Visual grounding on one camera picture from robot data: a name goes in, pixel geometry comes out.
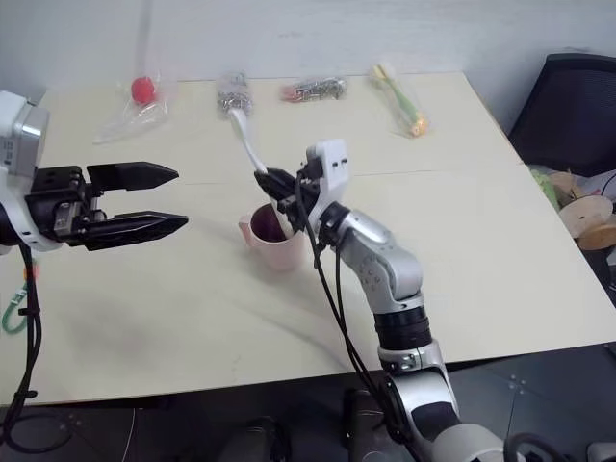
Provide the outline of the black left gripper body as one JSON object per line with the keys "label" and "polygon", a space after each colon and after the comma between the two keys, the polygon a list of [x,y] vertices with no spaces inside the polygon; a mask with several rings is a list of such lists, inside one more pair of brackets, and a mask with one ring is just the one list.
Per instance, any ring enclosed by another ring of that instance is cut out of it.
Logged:
{"label": "black left gripper body", "polygon": [[79,167],[46,167],[36,171],[25,199],[40,234],[61,244],[83,244],[89,227],[107,219],[97,207],[101,195]]}

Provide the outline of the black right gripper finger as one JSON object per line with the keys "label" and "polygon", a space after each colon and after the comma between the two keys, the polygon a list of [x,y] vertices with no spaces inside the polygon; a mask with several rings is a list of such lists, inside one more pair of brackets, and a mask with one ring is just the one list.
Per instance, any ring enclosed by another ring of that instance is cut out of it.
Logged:
{"label": "black right gripper finger", "polygon": [[293,192],[295,178],[284,169],[270,167],[268,169],[268,190],[270,192]]}
{"label": "black right gripper finger", "polygon": [[255,171],[254,177],[259,187],[275,201],[290,196],[290,174],[287,171]]}

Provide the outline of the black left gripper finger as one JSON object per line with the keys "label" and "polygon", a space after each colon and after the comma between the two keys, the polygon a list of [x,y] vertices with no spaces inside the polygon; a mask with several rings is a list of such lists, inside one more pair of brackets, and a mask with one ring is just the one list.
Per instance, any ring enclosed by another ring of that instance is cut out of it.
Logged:
{"label": "black left gripper finger", "polygon": [[83,246],[94,251],[157,241],[188,222],[186,216],[153,211],[121,214],[89,224],[83,235]]}
{"label": "black left gripper finger", "polygon": [[88,166],[94,188],[101,192],[155,189],[179,177],[169,167],[149,162],[128,162]]}

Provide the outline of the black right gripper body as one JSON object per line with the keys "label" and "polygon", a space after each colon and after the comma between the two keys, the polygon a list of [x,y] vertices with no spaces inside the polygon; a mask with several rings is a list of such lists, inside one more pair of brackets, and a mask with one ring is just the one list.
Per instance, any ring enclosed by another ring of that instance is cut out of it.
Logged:
{"label": "black right gripper body", "polygon": [[303,231],[320,194],[322,167],[317,161],[307,161],[294,178],[295,190],[289,197],[276,201],[277,210],[286,217],[294,231]]}

